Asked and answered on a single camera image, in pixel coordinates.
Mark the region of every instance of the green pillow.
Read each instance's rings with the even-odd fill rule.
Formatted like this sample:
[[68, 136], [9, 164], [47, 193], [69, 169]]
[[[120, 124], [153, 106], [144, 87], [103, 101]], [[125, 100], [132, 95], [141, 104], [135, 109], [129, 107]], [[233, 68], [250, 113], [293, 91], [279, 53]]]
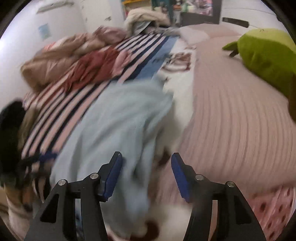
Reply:
[[296, 70], [296, 45], [286, 32], [274, 28], [253, 29], [237, 42], [223, 47], [240, 54], [244, 65], [286, 97]]

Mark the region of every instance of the metal screw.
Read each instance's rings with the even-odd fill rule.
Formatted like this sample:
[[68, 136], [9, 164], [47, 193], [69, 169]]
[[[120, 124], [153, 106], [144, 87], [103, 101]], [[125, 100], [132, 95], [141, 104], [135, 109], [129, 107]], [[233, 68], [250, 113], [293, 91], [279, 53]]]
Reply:
[[97, 179], [98, 178], [98, 174], [97, 173], [93, 173], [91, 174], [91, 179]]
[[63, 185], [66, 184], [66, 180], [64, 180], [64, 179], [59, 180], [58, 184], [59, 184], [60, 186], [63, 186]]
[[232, 181], [227, 182], [227, 185], [228, 185], [229, 187], [231, 187], [231, 188], [234, 188], [234, 187], [235, 187], [235, 183], [232, 182]]
[[199, 181], [201, 181], [201, 180], [203, 180], [205, 177], [203, 176], [203, 175], [201, 175], [201, 174], [197, 174], [196, 176], [195, 176], [195, 179], [196, 180], [199, 180]]

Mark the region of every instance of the bedding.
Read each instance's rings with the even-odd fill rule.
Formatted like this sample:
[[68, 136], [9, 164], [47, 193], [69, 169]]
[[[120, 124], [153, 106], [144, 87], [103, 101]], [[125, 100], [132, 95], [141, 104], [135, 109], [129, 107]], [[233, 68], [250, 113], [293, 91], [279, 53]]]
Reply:
[[29, 133], [34, 123], [36, 122], [38, 116], [39, 116], [39, 109], [30, 108], [26, 111], [24, 119], [22, 120], [22, 124], [20, 125], [20, 128], [17, 133], [17, 136], [18, 136], [17, 149], [19, 152], [22, 151], [25, 145], [25, 142], [29, 136]]
[[65, 37], [46, 46], [21, 67], [21, 74], [34, 92], [41, 92], [48, 84], [61, 78], [81, 55], [116, 44], [126, 37], [119, 28], [99, 27], [93, 34]]
[[[296, 128], [287, 99], [219, 49], [236, 38], [196, 45], [193, 114], [175, 151], [211, 181], [233, 180], [267, 239], [275, 240], [294, 211], [295, 188], [289, 184]], [[169, 163], [160, 175], [157, 203], [185, 205]]]
[[[171, 54], [179, 52], [190, 53], [192, 56], [191, 65], [196, 67], [199, 66], [199, 62], [202, 59], [198, 46], [195, 50], [194, 48], [188, 47], [182, 39], [179, 39], [174, 45]], [[166, 72], [163, 69], [158, 71], [159, 74], [162, 74], [167, 78], [164, 90], [174, 92], [174, 121], [169, 122], [166, 126], [167, 129], [170, 130], [170, 135], [167, 135], [166, 139], [163, 140], [169, 148], [169, 153], [178, 150], [183, 130], [187, 127], [194, 113], [192, 106], [192, 103], [196, 98], [192, 95], [194, 71], [194, 67], [185, 72], [172, 73]], [[191, 207], [181, 198], [176, 181], [173, 177], [172, 180], [169, 180], [170, 185], [168, 185], [169, 176], [166, 171], [167, 170], [159, 174], [159, 183], [162, 189], [157, 194], [156, 202], [152, 201], [152, 206], [147, 219], [155, 220], [159, 226], [160, 233], [155, 240], [180, 241], [183, 240], [187, 229]], [[259, 220], [267, 240], [269, 238], [270, 240], [275, 240], [295, 210], [295, 188], [283, 186], [275, 188], [270, 192], [255, 193], [253, 195], [247, 194], [246, 198]], [[215, 230], [216, 214], [217, 203], [213, 202], [210, 235], [212, 235]], [[107, 228], [107, 230], [108, 234], [114, 241], [123, 241], [123, 239], [116, 236], [109, 228]]]

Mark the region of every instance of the navy blue stripe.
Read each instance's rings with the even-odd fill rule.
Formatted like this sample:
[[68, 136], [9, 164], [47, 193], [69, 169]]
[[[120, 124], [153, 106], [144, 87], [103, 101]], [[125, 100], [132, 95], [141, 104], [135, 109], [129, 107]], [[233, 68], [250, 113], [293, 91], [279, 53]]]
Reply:
[[31, 130], [30, 130], [30, 133], [26, 139], [26, 142], [27, 143], [27, 140], [29, 139], [29, 137], [31, 136], [33, 130], [36, 128], [36, 126], [38, 125], [38, 123], [40, 122], [40, 120], [42, 119], [42, 117], [44, 116], [44, 114], [48, 111], [48, 109], [57, 102], [57, 99], [62, 95], [63, 93], [59, 94], [57, 97], [55, 97], [55, 100], [46, 108], [46, 110], [43, 112], [43, 115], [42, 116], [39, 116], [39, 119], [37, 119], [37, 121], [34, 123], [34, 125], [32, 126]]
[[65, 120], [63, 121], [62, 125], [60, 126], [60, 128], [57, 130], [56, 134], [54, 135], [51, 143], [49, 144], [49, 147], [46, 151], [51, 151], [55, 142], [57, 141], [57, 139], [59, 138], [59, 136], [61, 135], [61, 132], [63, 131], [63, 129], [65, 128], [66, 124], [71, 120], [71, 118], [73, 117], [73, 115], [76, 113], [77, 109], [82, 105], [82, 103], [98, 88], [98, 85], [93, 86], [86, 94], [85, 96], [83, 96], [83, 98], [74, 106], [74, 108], [71, 110], [71, 112], [68, 114], [68, 116], [65, 118]]
[[143, 67], [149, 62], [149, 60], [151, 60], [154, 55], [161, 49], [161, 47], [167, 42], [167, 40], [169, 39], [169, 37], [165, 37], [165, 39], [147, 56], [147, 58], [140, 63], [135, 71], [126, 79], [126, 80], [133, 80], [135, 79], [138, 74], [141, 72], [141, 70], [143, 69]]
[[150, 59], [150, 61], [142, 68], [136, 79], [149, 79], [161, 68], [166, 57], [171, 52], [177, 41], [176, 37], [169, 37], [159, 51]]

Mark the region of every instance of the shelf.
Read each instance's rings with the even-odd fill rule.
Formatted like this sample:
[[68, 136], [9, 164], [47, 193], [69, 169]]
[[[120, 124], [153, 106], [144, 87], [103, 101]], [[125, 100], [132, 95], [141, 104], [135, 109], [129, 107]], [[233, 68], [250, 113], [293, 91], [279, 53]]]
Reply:
[[133, 3], [133, 2], [142, 2], [142, 1], [149, 1], [149, 0], [125, 0], [124, 2], [122, 2], [124, 5], [129, 4], [129, 3]]

